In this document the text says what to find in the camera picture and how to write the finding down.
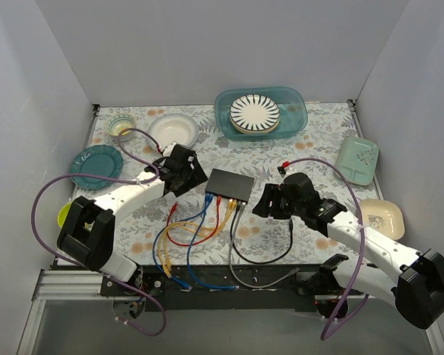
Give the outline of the black network switch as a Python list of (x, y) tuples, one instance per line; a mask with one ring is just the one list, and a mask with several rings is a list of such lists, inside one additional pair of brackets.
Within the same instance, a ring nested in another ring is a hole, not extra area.
[(247, 203), (255, 183), (253, 177), (228, 172), (221, 169), (213, 169), (205, 192), (214, 196), (239, 200)]

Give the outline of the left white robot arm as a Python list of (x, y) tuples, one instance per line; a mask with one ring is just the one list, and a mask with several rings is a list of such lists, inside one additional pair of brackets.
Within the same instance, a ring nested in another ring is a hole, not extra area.
[(207, 181), (197, 153), (170, 144), (162, 158), (125, 184), (92, 200), (80, 196), (71, 204), (57, 239), (58, 248), (91, 271), (117, 279), (126, 295), (142, 289), (138, 264), (114, 249), (115, 227), (143, 205), (169, 193), (179, 197)]

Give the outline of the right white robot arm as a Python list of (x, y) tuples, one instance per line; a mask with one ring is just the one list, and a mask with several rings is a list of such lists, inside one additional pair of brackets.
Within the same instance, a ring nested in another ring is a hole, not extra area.
[(444, 313), (444, 257), (432, 250), (422, 253), (403, 246), (371, 227), (362, 226), (347, 208), (322, 198), (309, 177), (294, 173), (282, 184), (267, 183), (252, 210), (259, 217), (288, 220), (299, 217), (325, 237), (355, 250), (369, 266), (357, 266), (342, 254), (324, 262), (311, 277), (300, 280), (310, 293), (336, 294), (349, 287), (393, 305), (419, 329), (429, 328)]

